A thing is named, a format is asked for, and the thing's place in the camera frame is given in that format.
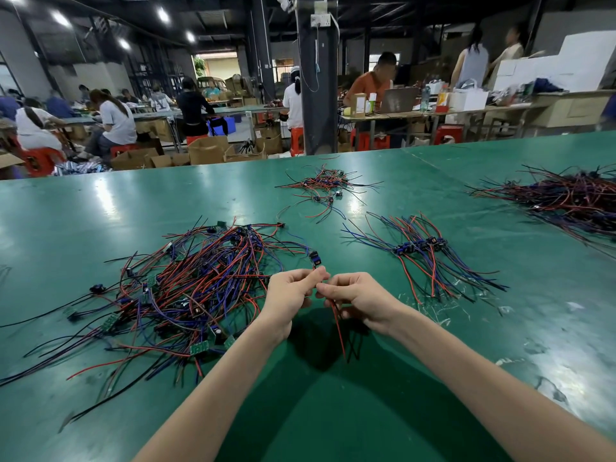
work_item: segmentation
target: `green workbench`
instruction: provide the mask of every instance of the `green workbench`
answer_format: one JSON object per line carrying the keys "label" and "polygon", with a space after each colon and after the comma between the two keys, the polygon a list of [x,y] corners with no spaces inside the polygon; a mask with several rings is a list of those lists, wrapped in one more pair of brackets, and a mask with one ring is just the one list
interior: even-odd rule
{"label": "green workbench", "polygon": [[[345,153],[231,164],[134,170],[0,182],[0,323],[70,301],[95,283],[117,281],[103,261],[163,246],[161,235],[188,230],[203,215],[240,224],[273,222],[297,198],[286,184],[311,174],[307,164],[358,171],[358,182],[384,180],[379,192],[345,193],[336,207],[361,227],[371,210],[420,211],[478,271],[500,270],[510,286],[493,302],[462,303],[443,327],[540,392],[616,437],[614,262],[558,229],[532,222],[513,206],[471,198],[465,185],[516,178],[522,164],[560,171],[616,160],[616,133],[589,133],[402,150]],[[319,251],[332,273],[368,271],[411,303],[400,263],[386,252],[347,243],[343,220],[316,225],[306,202],[282,216],[288,230]],[[297,259],[289,268],[309,267]],[[295,321],[294,340],[275,350],[240,409],[220,461],[460,461],[507,456],[462,404],[401,347],[364,338],[359,360],[345,363],[330,310],[317,301]],[[58,312],[0,329],[3,375],[31,366],[33,346],[81,325]],[[168,368],[61,431],[71,413],[93,404],[107,373],[82,368],[117,359],[103,342],[52,368],[0,388],[0,460],[128,461],[188,395]],[[123,380],[155,356],[134,361]]]}

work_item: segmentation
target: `power outlet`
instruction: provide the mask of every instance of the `power outlet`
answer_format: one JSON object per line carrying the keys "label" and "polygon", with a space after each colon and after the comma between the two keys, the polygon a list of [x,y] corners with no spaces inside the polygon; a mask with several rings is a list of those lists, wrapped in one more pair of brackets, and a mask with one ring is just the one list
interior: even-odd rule
{"label": "power outlet", "polygon": [[331,17],[329,14],[311,14],[310,27],[312,28],[328,28],[331,26]]}

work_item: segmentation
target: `tree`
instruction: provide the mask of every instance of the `tree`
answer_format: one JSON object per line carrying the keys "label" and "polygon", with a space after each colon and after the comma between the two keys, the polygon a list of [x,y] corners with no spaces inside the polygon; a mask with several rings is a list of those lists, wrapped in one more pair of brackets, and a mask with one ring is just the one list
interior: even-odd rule
{"label": "tree", "polygon": [[193,56],[193,64],[195,65],[196,76],[205,76],[205,61],[198,56]]}

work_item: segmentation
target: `hair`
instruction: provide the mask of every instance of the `hair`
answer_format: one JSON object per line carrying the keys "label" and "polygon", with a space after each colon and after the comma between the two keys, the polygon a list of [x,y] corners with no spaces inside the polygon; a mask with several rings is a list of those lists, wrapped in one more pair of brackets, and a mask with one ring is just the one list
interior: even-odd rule
{"label": "hair", "polygon": [[379,56],[379,60],[376,62],[376,66],[382,64],[390,64],[392,66],[396,66],[397,63],[398,60],[392,52],[383,52],[381,53],[381,56]]}
{"label": "hair", "polygon": [[295,92],[297,95],[302,93],[302,81],[301,81],[301,75],[299,73],[299,71],[293,71],[291,73],[291,81],[295,82]]}
{"label": "hair", "polygon": [[185,77],[184,79],[182,79],[182,88],[186,90],[195,90],[195,81],[191,77]]}
{"label": "hair", "polygon": [[526,48],[526,44],[528,43],[528,22],[516,22],[513,24],[511,29],[515,30],[518,33],[518,42]]}
{"label": "hair", "polygon": [[115,97],[112,97],[111,94],[105,93],[102,90],[94,89],[90,91],[90,100],[92,104],[100,106],[103,102],[109,100],[112,104],[118,107],[118,110],[122,112],[124,115],[128,116],[128,112],[124,105]]}
{"label": "hair", "polygon": [[483,31],[477,24],[473,31],[471,32],[471,40],[468,42],[468,49],[474,48],[476,52],[479,51],[479,43],[481,42],[481,38],[483,37]]}
{"label": "hair", "polygon": [[41,119],[32,108],[41,108],[41,103],[34,98],[27,98],[23,101],[23,111],[26,112],[26,116],[30,118],[30,121],[37,125],[40,129],[45,128]]}

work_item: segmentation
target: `blue basket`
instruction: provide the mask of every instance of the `blue basket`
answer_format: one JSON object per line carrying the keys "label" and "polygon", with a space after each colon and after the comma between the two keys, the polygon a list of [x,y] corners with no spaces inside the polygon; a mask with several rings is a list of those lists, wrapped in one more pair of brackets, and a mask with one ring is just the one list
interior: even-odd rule
{"label": "blue basket", "polygon": [[[225,116],[223,118],[227,122],[229,134],[235,133],[235,119],[232,116]],[[216,136],[225,136],[225,132],[222,130],[222,126],[216,126],[212,128],[212,125],[210,125],[210,129],[213,131],[212,135],[216,134]]]}

